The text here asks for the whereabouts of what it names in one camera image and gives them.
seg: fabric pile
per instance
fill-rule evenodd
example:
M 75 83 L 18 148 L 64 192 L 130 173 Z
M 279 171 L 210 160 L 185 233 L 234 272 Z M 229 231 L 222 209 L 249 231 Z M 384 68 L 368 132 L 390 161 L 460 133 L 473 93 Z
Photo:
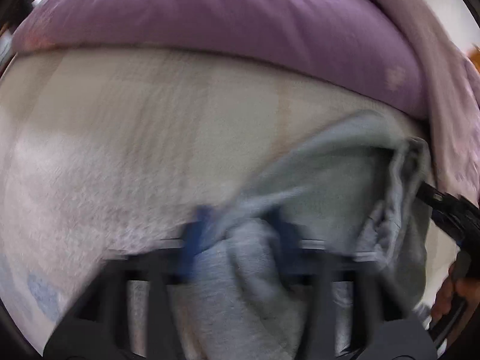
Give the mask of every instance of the fabric pile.
M 415 194 L 430 169 L 427 144 L 406 139 L 395 118 L 361 112 L 286 148 L 304 138 L 298 126 L 309 112 L 315 130 L 325 125 L 311 104 L 325 93 L 334 98 L 333 85 L 317 93 L 318 79 L 327 80 L 428 120 L 437 186 L 478 200 L 480 76 L 423 0 L 44 0 L 13 36 L 23 54 L 112 44 L 245 56 L 303 75 L 267 74 L 242 61 L 228 62 L 220 76 L 211 55 L 150 49 L 152 64 L 145 55 L 127 64 L 110 55 L 97 66 L 90 55 L 74 64 L 61 52 L 48 66 L 42 56 L 34 66 L 14 63 L 34 77 L 25 90 L 14 79 L 1 88 L 0 295 L 35 347 L 48 329 L 31 327 L 54 325 L 106 248 L 138 252 L 174 237 L 195 204 L 225 202 L 222 194 L 272 152 L 288 154 L 218 213 L 194 283 L 173 297 L 189 358 L 294 354 L 305 302 L 275 275 L 275 237 L 262 220 L 274 206 L 305 238 L 374 259 L 410 306 L 418 302 L 430 210 Z M 250 81 L 262 78 L 255 92 L 225 85 L 247 68 Z M 101 69 L 110 74 L 106 84 L 95 75 Z M 65 96 L 68 75 L 75 87 Z M 271 102 L 268 85 L 278 93 Z M 292 114 L 302 113 L 291 117 L 296 130 L 283 123 L 285 88 L 297 101 Z M 237 145 L 236 163 L 216 144 Z M 23 251 L 39 243 L 43 249 Z M 347 311 L 348 288 L 336 290 Z M 135 307 L 145 292 L 134 291 Z
M 428 118 L 438 187 L 478 201 L 480 76 L 423 0 L 47 0 L 13 39 L 82 44 L 253 57 Z
M 262 219 L 274 207 L 304 239 L 378 262 L 413 308 L 425 287 L 431 214 L 415 195 L 429 171 L 426 142 L 403 139 L 380 114 L 360 112 L 254 177 L 213 222 L 196 261 L 187 308 L 207 357 L 288 360 L 296 353 L 306 301 L 280 283 L 275 232 Z M 351 297 L 347 282 L 334 289 L 341 352 Z

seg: black handle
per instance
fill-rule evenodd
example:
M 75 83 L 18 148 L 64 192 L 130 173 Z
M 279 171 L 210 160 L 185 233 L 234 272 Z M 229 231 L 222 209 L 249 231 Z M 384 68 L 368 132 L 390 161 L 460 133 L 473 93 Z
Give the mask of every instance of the black handle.
M 452 272 L 453 284 L 455 284 L 457 280 L 468 276 L 471 268 L 472 265 L 470 255 L 464 250 L 458 252 L 457 260 L 455 261 Z M 450 312 L 447 315 L 444 315 L 437 323 L 430 324 L 428 332 L 436 348 L 439 348 L 440 345 L 442 345 L 443 341 L 452 331 L 455 324 L 460 320 L 466 309 L 467 302 L 465 299 L 460 297 L 458 294 L 454 294 L 452 297 L 452 306 L 450 308 Z

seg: finger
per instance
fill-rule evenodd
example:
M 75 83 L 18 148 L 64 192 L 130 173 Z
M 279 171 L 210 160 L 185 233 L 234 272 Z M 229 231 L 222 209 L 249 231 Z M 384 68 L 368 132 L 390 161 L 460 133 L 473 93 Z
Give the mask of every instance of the finger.
M 444 314 L 448 314 L 452 308 L 452 303 L 450 298 L 443 298 L 437 296 L 435 299 L 435 304 L 431 308 L 431 316 L 434 318 L 436 316 L 440 319 Z
M 474 279 L 460 279 L 455 284 L 457 293 L 469 303 L 480 302 L 480 281 Z
M 455 268 L 455 262 L 450 265 L 450 268 L 448 268 L 448 275 L 451 276 L 453 273 L 453 269 Z
M 440 321 L 440 319 L 443 317 L 442 312 L 438 310 L 438 308 L 434 308 L 434 307 L 431 308 L 430 315 L 431 315 L 432 321 L 434 322 Z
M 439 300 L 445 299 L 450 301 L 453 296 L 453 290 L 454 290 L 453 282 L 449 277 L 447 277 L 447 279 L 443 281 L 442 286 L 437 292 L 437 298 Z

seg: purple fabric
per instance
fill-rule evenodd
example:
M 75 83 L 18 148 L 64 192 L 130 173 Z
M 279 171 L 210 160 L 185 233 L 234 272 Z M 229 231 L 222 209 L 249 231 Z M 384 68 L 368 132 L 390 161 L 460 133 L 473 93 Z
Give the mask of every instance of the purple fabric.
M 249 56 L 428 117 L 416 56 L 370 0 L 46 0 L 13 37 L 19 52 L 81 44 Z

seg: hand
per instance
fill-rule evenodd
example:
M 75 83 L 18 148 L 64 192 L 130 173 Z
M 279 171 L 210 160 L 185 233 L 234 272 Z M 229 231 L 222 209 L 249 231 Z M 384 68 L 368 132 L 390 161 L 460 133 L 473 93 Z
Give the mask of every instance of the hand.
M 453 284 L 451 275 L 454 264 L 455 263 L 453 263 L 448 270 L 448 277 L 438 290 L 437 297 L 435 298 L 435 304 L 431 308 L 432 320 L 438 321 L 441 317 L 450 312 L 454 291 L 467 301 L 468 307 L 465 313 L 463 314 L 459 323 L 448 335 L 448 344 L 451 344 L 460 335 L 461 331 L 467 325 L 468 321 L 480 303 L 480 280 L 459 279 L 455 284 Z

